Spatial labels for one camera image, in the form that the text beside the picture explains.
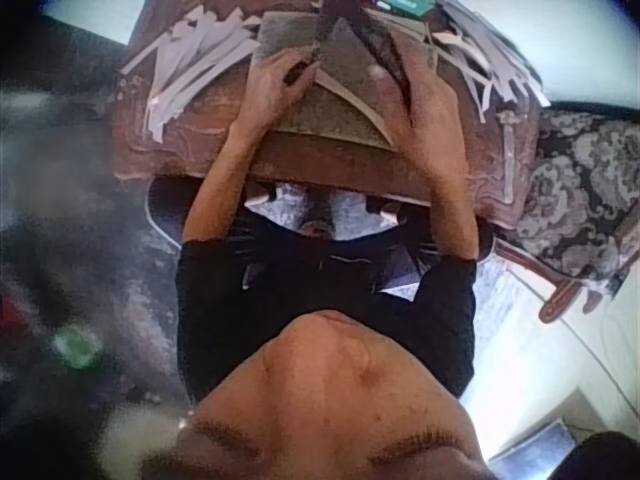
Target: eyebrow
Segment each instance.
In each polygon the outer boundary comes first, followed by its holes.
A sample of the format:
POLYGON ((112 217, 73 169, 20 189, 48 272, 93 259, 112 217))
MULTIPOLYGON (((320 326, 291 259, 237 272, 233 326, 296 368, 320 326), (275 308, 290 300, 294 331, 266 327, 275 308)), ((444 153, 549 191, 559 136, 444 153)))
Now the eyebrow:
POLYGON ((206 436, 225 450, 240 454, 250 460, 254 460, 260 455, 260 449, 244 433, 229 425, 222 423, 197 424, 192 427, 192 431, 206 436))
POLYGON ((374 467, 383 467, 443 447, 454 448, 464 453, 460 440, 450 432, 426 431, 404 437, 387 445, 370 456, 369 463, 374 467))

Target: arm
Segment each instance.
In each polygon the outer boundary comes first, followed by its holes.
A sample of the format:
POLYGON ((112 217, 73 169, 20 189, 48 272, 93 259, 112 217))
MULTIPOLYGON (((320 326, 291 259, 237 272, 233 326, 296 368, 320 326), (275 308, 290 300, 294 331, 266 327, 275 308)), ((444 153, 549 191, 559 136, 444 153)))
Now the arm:
POLYGON ((308 56, 304 49, 282 50, 252 69, 238 118, 189 210, 182 234, 185 243, 226 236, 258 145, 313 83, 317 64, 308 67, 293 85, 283 81, 287 72, 308 56))
POLYGON ((429 68, 422 50, 394 37, 411 82, 412 105, 407 112, 391 76, 372 67, 387 129, 400 153, 424 176, 440 254, 477 260, 478 226, 465 181, 468 165, 456 93, 429 68))

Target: chair leg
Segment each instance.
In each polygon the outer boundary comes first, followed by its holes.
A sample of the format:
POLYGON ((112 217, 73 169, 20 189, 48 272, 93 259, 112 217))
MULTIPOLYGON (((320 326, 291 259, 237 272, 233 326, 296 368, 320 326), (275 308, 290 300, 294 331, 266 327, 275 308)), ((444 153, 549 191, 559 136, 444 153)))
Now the chair leg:
POLYGON ((575 280, 563 280, 556 284, 553 295, 540 309, 538 317, 543 323, 555 322, 576 301, 583 285, 575 280))

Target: hand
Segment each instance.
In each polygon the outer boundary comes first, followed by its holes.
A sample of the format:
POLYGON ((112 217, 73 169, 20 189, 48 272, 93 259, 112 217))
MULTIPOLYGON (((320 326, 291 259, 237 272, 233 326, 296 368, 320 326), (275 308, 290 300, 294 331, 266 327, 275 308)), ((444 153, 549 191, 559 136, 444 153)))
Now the hand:
POLYGON ((455 91, 429 68, 424 52, 394 35, 411 83, 411 113, 400 88, 382 67, 369 73, 389 135, 398 150, 432 180, 464 180, 468 165, 455 91))
POLYGON ((276 53, 251 70, 235 127, 250 138, 261 138, 289 109, 302 99, 313 84, 319 64, 310 65, 296 83, 287 86, 284 77, 311 50, 288 48, 276 53))

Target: black pants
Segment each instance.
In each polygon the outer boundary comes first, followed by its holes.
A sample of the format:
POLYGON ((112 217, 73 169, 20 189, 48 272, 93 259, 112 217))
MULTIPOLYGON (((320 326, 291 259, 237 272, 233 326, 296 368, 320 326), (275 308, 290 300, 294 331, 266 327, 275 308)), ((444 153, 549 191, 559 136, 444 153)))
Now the black pants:
MULTIPOLYGON (((149 188, 150 221, 178 245, 201 184, 202 180, 191 177, 158 177, 149 188)), ((403 224, 385 232, 334 241, 300 235, 240 206, 225 240, 247 266, 245 286, 266 268, 282 268, 290 274, 295 274, 294 268, 311 268, 349 275, 353 281, 366 282, 367 289, 379 291, 419 282, 438 260, 429 210, 404 205, 400 216, 403 224)), ((493 234, 486 222, 479 225, 486 257, 493 234)))

